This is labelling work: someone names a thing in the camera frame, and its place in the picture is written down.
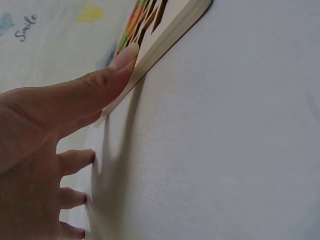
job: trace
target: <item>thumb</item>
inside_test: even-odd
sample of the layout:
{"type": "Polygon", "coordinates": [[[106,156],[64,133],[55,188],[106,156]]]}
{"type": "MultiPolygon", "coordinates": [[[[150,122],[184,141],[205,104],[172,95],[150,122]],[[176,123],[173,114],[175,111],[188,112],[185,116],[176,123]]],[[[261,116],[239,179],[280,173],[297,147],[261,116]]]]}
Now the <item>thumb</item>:
{"type": "Polygon", "coordinates": [[[2,99],[40,127],[60,127],[92,115],[115,100],[130,80],[138,52],[139,45],[133,43],[105,69],[52,86],[16,89],[4,93],[2,99]]]}

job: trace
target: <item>skin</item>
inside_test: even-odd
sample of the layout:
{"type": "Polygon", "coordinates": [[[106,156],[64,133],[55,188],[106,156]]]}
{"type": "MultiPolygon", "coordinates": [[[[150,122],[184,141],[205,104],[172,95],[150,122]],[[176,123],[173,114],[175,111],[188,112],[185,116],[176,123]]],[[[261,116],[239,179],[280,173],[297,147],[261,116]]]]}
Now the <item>skin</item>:
{"type": "Polygon", "coordinates": [[[87,196],[60,188],[63,176],[92,164],[93,150],[57,154],[62,138],[94,123],[127,85],[139,48],[131,45],[107,68],[45,87],[0,94],[0,239],[80,240],[85,230],[60,222],[61,209],[87,196]]]}

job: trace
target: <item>blue print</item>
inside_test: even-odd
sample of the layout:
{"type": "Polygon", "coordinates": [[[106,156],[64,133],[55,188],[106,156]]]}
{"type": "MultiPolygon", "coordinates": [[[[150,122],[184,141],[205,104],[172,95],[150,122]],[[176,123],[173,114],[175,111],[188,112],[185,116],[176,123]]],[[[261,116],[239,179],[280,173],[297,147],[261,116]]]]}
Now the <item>blue print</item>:
{"type": "Polygon", "coordinates": [[[15,24],[12,22],[12,18],[10,13],[4,13],[0,17],[0,37],[11,27],[15,24]]]}

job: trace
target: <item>finger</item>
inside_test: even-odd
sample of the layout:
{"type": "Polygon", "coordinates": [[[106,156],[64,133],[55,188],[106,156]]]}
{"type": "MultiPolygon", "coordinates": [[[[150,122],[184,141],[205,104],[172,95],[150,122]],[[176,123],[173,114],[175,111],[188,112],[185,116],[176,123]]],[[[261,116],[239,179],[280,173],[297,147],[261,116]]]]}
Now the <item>finger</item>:
{"type": "Polygon", "coordinates": [[[89,126],[95,123],[100,118],[100,116],[101,116],[101,111],[95,114],[92,114],[90,116],[84,117],[80,120],[76,120],[72,123],[66,124],[59,131],[59,136],[58,136],[59,140],[65,138],[66,136],[69,136],[70,134],[73,134],[79,129],[82,129],[86,126],[89,126]]]}
{"type": "Polygon", "coordinates": [[[69,210],[86,204],[87,194],[81,191],[73,190],[69,187],[60,189],[61,209],[69,210]]]}
{"type": "Polygon", "coordinates": [[[46,130],[88,117],[107,107],[124,90],[138,52],[139,45],[134,43],[105,69],[51,86],[7,92],[5,104],[46,130]]]}
{"type": "Polygon", "coordinates": [[[86,236],[86,231],[83,228],[71,226],[63,221],[60,222],[60,225],[64,240],[82,240],[86,236]]]}
{"type": "Polygon", "coordinates": [[[69,150],[57,154],[57,159],[61,167],[61,175],[68,176],[77,173],[95,160],[95,152],[87,150],[69,150]]]}

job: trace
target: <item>yellow heart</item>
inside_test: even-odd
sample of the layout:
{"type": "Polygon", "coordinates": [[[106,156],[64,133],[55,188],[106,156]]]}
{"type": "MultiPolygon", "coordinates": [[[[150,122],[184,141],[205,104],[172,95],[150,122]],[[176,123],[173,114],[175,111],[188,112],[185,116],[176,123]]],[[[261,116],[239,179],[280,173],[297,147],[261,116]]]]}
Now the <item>yellow heart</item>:
{"type": "Polygon", "coordinates": [[[83,6],[83,13],[76,17],[77,23],[94,23],[102,19],[105,15],[104,10],[91,1],[86,1],[83,6]]]}

